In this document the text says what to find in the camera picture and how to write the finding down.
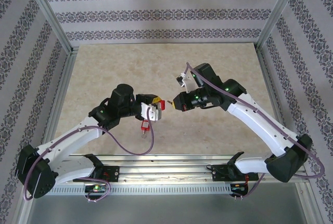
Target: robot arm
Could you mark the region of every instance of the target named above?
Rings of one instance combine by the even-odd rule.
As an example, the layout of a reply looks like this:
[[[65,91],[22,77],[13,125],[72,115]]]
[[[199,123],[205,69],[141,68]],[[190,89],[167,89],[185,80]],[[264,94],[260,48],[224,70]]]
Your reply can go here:
[[[120,84],[110,98],[103,100],[88,117],[68,132],[36,149],[31,145],[24,147],[20,152],[16,176],[24,184],[33,163],[40,159],[28,181],[27,190],[34,198],[44,196],[54,185],[68,180],[81,177],[101,179],[103,164],[94,155],[64,160],[80,147],[103,135],[103,129],[108,131],[117,126],[122,117],[135,116],[139,120],[149,118],[158,121],[161,119],[162,104],[163,101],[156,95],[138,94],[134,98],[133,88]]]
[[[287,182],[295,174],[295,172],[304,164],[308,158],[308,154],[302,151],[298,146],[294,145],[288,140],[288,137],[297,140],[297,142],[310,150],[312,145],[311,138],[304,134],[298,136],[296,133],[288,130],[266,113],[251,97],[250,94],[235,80],[227,80],[222,82],[221,79],[214,73],[211,66],[207,63],[201,64],[194,68],[194,70],[209,82],[227,91],[228,93],[238,97],[242,102],[236,101],[233,98],[212,88],[203,82],[194,73],[198,89],[182,92],[175,97],[172,104],[177,110],[188,111],[200,107],[207,108],[207,104],[211,103],[213,107],[221,107],[223,110],[228,111],[242,122],[244,122],[250,129],[252,129],[270,148],[271,153],[259,155],[246,155],[244,152],[237,153],[232,160],[228,163],[228,171],[230,177],[235,177],[241,174],[248,173],[270,173],[277,180]],[[184,74],[177,78],[178,82],[186,88],[193,88],[193,81],[184,79]],[[267,122],[266,119],[260,114],[269,118],[276,126],[288,135],[286,138],[276,128]]]

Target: table surface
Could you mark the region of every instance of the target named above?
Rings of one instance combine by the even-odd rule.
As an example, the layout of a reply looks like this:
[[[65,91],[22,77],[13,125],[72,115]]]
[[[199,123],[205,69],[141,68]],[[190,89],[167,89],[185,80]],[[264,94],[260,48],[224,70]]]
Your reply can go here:
[[[183,89],[176,77],[185,69],[209,63],[222,81],[233,78],[273,115],[259,61],[249,44],[128,44],[82,45],[63,104],[56,137],[83,120],[88,112],[110,97],[118,84],[134,88],[134,94],[155,94],[171,100]],[[122,118],[111,130],[133,152],[144,152],[150,136],[141,138],[141,121]],[[151,154],[235,154],[269,151],[243,122],[220,108],[174,110],[166,104],[162,119],[153,124],[155,146]],[[83,146],[77,153],[125,154],[107,135]]]

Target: purple cable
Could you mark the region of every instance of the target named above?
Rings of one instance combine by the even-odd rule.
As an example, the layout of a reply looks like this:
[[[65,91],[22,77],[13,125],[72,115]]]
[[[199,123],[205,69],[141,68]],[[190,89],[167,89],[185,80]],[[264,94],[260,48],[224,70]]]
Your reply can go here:
[[[190,69],[195,75],[197,75],[199,78],[201,78],[201,80],[203,80],[204,82],[206,82],[209,86],[211,86],[212,88],[214,88],[215,90],[235,99],[236,101],[239,101],[241,103],[243,103],[244,105],[246,105],[247,107],[249,107],[250,109],[254,110],[255,112],[257,112],[260,116],[262,116],[271,126],[273,126],[278,132],[280,132],[283,137],[287,138],[290,142],[292,142],[293,144],[295,144],[297,147],[299,147],[301,150],[303,150],[306,154],[308,154],[310,157],[313,158],[313,160],[316,161],[316,163],[320,166],[320,172],[316,175],[312,175],[312,176],[304,176],[304,175],[297,175],[295,174],[295,176],[300,177],[300,178],[304,178],[304,179],[312,179],[312,178],[319,178],[321,177],[324,173],[325,173],[325,167],[322,164],[322,162],[314,155],[312,154],[309,150],[307,150],[306,148],[304,148],[302,145],[300,145],[298,142],[296,142],[295,140],[293,140],[291,137],[288,136],[288,134],[286,134],[282,129],[280,129],[272,120],[270,120],[263,112],[261,112],[258,108],[252,106],[251,104],[247,103],[246,101],[222,90],[221,88],[218,88],[217,86],[215,86],[214,84],[210,83],[207,79],[205,79],[203,76],[201,76],[197,71],[195,71],[190,64],[187,62],[186,63],[186,70],[185,72],[187,72],[187,70]]]
[[[261,180],[264,178],[265,173],[263,173],[261,175],[261,177],[259,178],[258,181],[255,182],[255,184],[253,185],[252,189],[250,190],[250,192],[248,192],[246,195],[243,196],[243,198],[248,197],[250,194],[252,194],[254,192],[254,190],[258,187],[259,183],[261,182]]]
[[[81,180],[87,180],[87,181],[98,181],[98,182],[103,182],[103,183],[105,183],[105,185],[106,185],[106,187],[107,187],[107,191],[106,191],[101,197],[99,197],[99,198],[97,198],[97,199],[95,199],[95,200],[91,200],[91,199],[90,199],[89,196],[90,196],[90,193],[91,193],[91,192],[89,192],[88,195],[87,195],[87,199],[88,199],[89,202],[98,202],[98,201],[104,199],[104,198],[110,193],[110,191],[111,191],[111,184],[110,184],[107,180],[95,179],[95,178],[90,178],[90,177],[82,177],[82,178],[80,178],[80,179],[81,179]]]
[[[71,137],[72,135],[78,133],[78,132],[81,132],[83,130],[86,130],[86,129],[99,129],[99,130],[102,130],[103,132],[107,133],[109,136],[111,136],[113,138],[113,140],[119,145],[120,148],[122,148],[125,152],[131,154],[131,155],[146,155],[148,154],[151,150],[152,150],[152,147],[154,146],[154,131],[152,129],[152,124],[151,124],[151,121],[149,119],[149,110],[150,110],[150,107],[148,107],[147,109],[147,120],[148,120],[148,124],[149,124],[149,127],[150,127],[150,131],[151,131],[151,145],[149,147],[149,149],[144,152],[144,153],[133,153],[129,150],[127,150],[123,145],[121,145],[118,140],[116,140],[116,138],[114,137],[113,134],[111,134],[111,132],[109,132],[108,130],[102,128],[102,127],[99,127],[99,126],[85,126],[85,127],[82,127],[82,128],[78,128],[76,130],[73,130],[72,132],[64,135],[62,138],[60,138],[58,141],[56,141],[55,143],[53,143],[50,147],[48,147],[37,159],[36,161],[31,165],[29,171],[28,171],[28,174],[27,174],[27,177],[25,178],[25,181],[24,181],[24,185],[23,185],[23,198],[26,200],[26,201],[30,201],[33,196],[31,195],[30,197],[27,197],[27,190],[28,190],[28,182],[30,180],[30,177],[32,175],[32,172],[33,170],[35,169],[35,166],[36,164],[48,153],[50,152],[55,146],[57,146],[58,144],[60,144],[61,142],[63,142],[64,140],[66,140],[67,138]]]

